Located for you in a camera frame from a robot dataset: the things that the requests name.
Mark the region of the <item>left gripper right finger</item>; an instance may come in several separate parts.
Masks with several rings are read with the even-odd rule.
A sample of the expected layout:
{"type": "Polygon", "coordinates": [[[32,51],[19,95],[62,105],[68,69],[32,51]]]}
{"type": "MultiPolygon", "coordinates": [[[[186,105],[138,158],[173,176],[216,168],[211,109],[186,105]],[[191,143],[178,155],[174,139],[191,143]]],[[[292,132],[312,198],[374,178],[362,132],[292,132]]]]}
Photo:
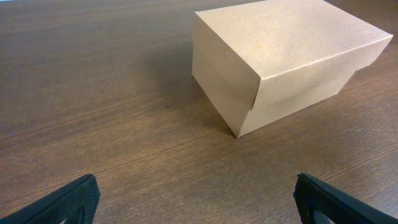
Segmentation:
{"type": "Polygon", "coordinates": [[[303,224],[397,224],[396,218],[308,173],[297,175],[294,199],[303,224]]]}

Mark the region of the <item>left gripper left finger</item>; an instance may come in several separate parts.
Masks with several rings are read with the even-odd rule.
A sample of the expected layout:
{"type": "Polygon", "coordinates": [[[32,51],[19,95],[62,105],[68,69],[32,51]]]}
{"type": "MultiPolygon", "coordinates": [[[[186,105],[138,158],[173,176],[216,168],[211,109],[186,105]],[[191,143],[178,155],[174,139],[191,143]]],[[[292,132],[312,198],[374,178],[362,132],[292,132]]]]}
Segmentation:
{"type": "Polygon", "coordinates": [[[1,218],[8,224],[92,224],[100,191],[93,174],[85,174],[32,204],[1,218]]]}

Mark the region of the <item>brown cardboard box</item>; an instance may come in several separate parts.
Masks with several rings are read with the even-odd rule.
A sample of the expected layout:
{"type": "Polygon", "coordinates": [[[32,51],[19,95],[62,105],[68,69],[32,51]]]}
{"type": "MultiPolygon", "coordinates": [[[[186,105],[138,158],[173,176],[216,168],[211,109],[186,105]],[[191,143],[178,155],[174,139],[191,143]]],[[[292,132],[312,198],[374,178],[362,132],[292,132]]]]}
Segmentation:
{"type": "Polygon", "coordinates": [[[236,137],[336,95],[392,34],[321,0],[195,14],[192,74],[236,137]]]}

